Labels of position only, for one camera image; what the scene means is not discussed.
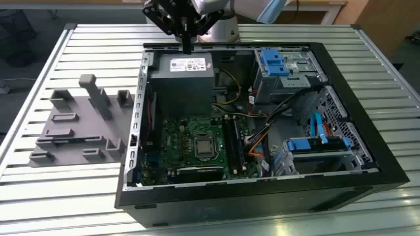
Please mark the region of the black gripper finger link bars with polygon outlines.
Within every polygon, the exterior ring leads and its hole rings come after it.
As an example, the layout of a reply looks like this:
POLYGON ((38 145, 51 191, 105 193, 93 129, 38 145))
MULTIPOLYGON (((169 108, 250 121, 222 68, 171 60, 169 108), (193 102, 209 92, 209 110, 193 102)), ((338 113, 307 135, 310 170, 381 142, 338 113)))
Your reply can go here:
POLYGON ((205 35, 215 23, 222 19, 225 10, 218 10, 206 15, 201 15, 191 9, 187 14, 187 54, 193 53, 195 37, 205 35))

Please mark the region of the black gripper finger wide plate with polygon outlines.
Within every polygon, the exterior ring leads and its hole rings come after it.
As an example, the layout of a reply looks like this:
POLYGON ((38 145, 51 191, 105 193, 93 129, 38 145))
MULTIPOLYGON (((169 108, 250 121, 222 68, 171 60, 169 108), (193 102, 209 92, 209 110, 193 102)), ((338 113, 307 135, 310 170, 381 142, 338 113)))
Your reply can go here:
POLYGON ((183 53, 189 54, 189 34, 182 23, 182 17, 177 13, 175 1, 147 1, 142 12, 167 35, 174 35, 182 43, 183 53))

